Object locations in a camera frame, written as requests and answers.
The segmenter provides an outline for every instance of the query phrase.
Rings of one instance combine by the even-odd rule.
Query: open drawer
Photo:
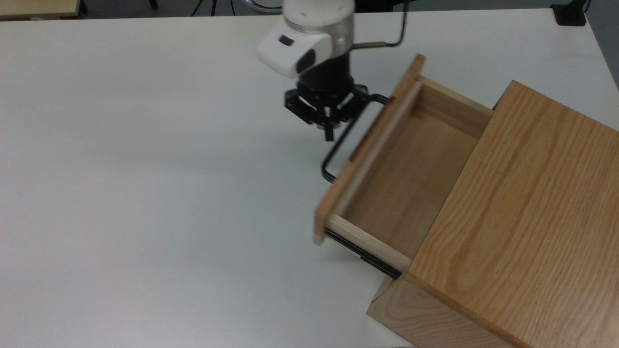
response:
[[[619,132],[512,82],[494,111],[418,56],[316,210],[426,348],[619,347]]]
[[[316,209],[314,241],[335,239],[404,272],[493,111],[419,75],[417,56]]]

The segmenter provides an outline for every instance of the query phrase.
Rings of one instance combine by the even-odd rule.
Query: wooden drawer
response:
[[[415,59],[316,209],[317,244],[336,233],[398,272],[415,257],[493,113],[419,76],[423,60]]]
[[[421,348],[619,347],[619,133],[517,82],[494,111],[418,56],[316,209]]]

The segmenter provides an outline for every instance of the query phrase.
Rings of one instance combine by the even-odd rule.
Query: cable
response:
[[[377,42],[364,42],[364,43],[355,43],[352,45],[351,50],[359,50],[361,48],[379,48],[379,47],[396,47],[399,46],[404,40],[404,33],[406,32],[406,18],[409,15],[409,4],[411,1],[415,0],[405,0],[404,1],[404,9],[402,10],[402,30],[400,31],[400,38],[394,43],[387,43],[384,41]]]
[[[196,8],[194,9],[194,12],[192,12],[192,13],[191,13],[190,17],[193,17],[193,16],[194,16],[194,14],[196,14],[196,12],[197,12],[198,8],[200,8],[200,5],[201,5],[201,4],[202,4],[202,0],[200,0],[200,1],[198,2],[198,4],[196,5]]]
[[[404,32],[406,32],[406,17],[408,17],[408,14],[409,14],[409,4],[410,4],[410,0],[404,1],[404,9],[402,10],[404,13],[402,14],[402,31],[400,32],[400,38],[398,39],[397,42],[388,43],[387,47],[399,46],[404,40]]]
[[[215,8],[217,7],[217,0],[213,0],[213,6],[210,7],[210,16],[215,17]]]
[[[363,106],[363,109],[367,107],[369,102],[377,102],[383,105],[387,105],[387,102],[389,101],[389,98],[385,97],[384,95],[380,95],[380,94],[373,94],[373,95],[366,94],[364,98],[367,98],[367,101],[365,105]],[[361,116],[358,115],[356,117],[353,117],[352,120],[350,120],[350,123],[348,124],[348,126],[344,129],[344,131],[342,131],[342,134],[340,134],[340,138],[337,139],[333,147],[331,147],[331,150],[329,150],[329,153],[327,154],[327,156],[324,158],[324,160],[322,160],[322,166],[321,166],[322,177],[330,183],[332,183],[335,180],[335,175],[327,171],[327,166],[329,165],[329,162],[331,162],[331,159],[333,158],[333,156],[335,156],[335,153],[340,148],[340,146],[344,142],[344,139],[346,139],[346,137],[348,136],[348,133],[350,133],[350,131],[355,126],[355,123],[357,123],[357,120],[359,120],[360,117]]]

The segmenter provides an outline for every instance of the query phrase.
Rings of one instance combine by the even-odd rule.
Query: black object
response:
[[[572,2],[567,5],[550,5],[550,8],[555,13],[556,23],[569,27],[583,27],[587,24],[587,19],[582,10],[586,2],[587,0],[572,0]]]
[[[284,105],[305,123],[317,124],[325,140],[333,141],[333,129],[356,119],[372,101],[367,91],[350,76],[350,53],[346,53],[302,73],[297,88],[285,93]]]
[[[282,35],[282,36],[279,37],[279,42],[283,43],[286,46],[292,46],[292,44],[295,41],[292,40],[291,38],[287,37],[286,35]]]
[[[215,9],[217,8],[217,0],[213,0],[213,5],[210,7],[210,16],[215,17]]]
[[[86,6],[86,2],[84,0],[79,1],[79,12],[83,14],[88,13],[88,6]]]
[[[355,0],[355,12],[393,12],[393,6],[404,0]]]
[[[332,230],[327,230],[326,235],[327,237],[335,240],[337,243],[344,245],[346,248],[348,248],[353,253],[359,255],[359,257],[361,257],[362,260],[374,266],[379,271],[385,273],[387,276],[392,277],[393,279],[398,279],[402,275],[402,273],[398,271],[397,269],[386,264],[383,260],[375,257],[369,252],[359,248],[357,245],[354,245],[349,240],[333,232]]]
[[[411,1],[415,1],[415,0],[404,0],[404,9],[402,10],[402,26],[400,29],[400,38],[396,42],[387,43],[384,41],[373,41],[373,42],[356,43],[352,45],[351,50],[359,50],[360,48],[398,47],[402,43],[402,41],[404,41],[404,33],[406,32],[406,18],[409,15],[409,4]]]
[[[314,49],[307,51],[297,62],[297,74],[307,70],[316,62],[316,51]]]
[[[367,106],[367,104],[369,104],[370,102],[378,102],[383,105],[386,105],[389,99],[385,97],[384,95],[373,94],[373,95],[370,95],[369,98],[362,97],[358,99],[358,101],[359,103],[357,107],[359,107],[361,111],[363,111],[365,107]],[[327,166],[329,165],[329,162],[331,162],[331,160],[333,159],[333,156],[335,156],[335,154],[337,153],[337,150],[339,150],[340,146],[344,142],[344,139],[346,139],[346,137],[348,136],[352,128],[355,126],[355,123],[357,123],[357,120],[359,120],[359,117],[355,117],[350,121],[346,129],[340,135],[340,138],[338,138],[338,140],[335,142],[333,147],[331,147],[331,150],[329,151],[329,153],[325,156],[324,160],[322,161],[322,167],[321,167],[322,177],[330,183],[332,183],[335,180],[335,175],[329,173],[329,171],[327,170]]]
[[[196,8],[194,9],[194,12],[191,13],[190,17],[193,17],[196,14],[197,10],[200,8],[200,5],[202,4],[202,1],[203,0],[200,0],[197,2]]]

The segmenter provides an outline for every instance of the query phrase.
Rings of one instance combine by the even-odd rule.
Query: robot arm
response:
[[[258,46],[258,58],[293,79],[347,54],[354,12],[354,0],[285,0],[283,16]]]

